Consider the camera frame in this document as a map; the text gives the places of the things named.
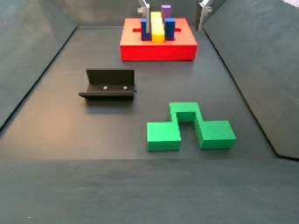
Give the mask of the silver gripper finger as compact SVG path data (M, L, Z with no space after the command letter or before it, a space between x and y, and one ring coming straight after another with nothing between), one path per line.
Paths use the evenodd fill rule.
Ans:
M145 0L137 0L140 7L137 8L137 13L145 18L145 32L151 31L151 5Z
M199 31L201 29L204 17L212 11L211 8L212 0L201 0L197 3L196 7L196 19L195 19L195 30Z

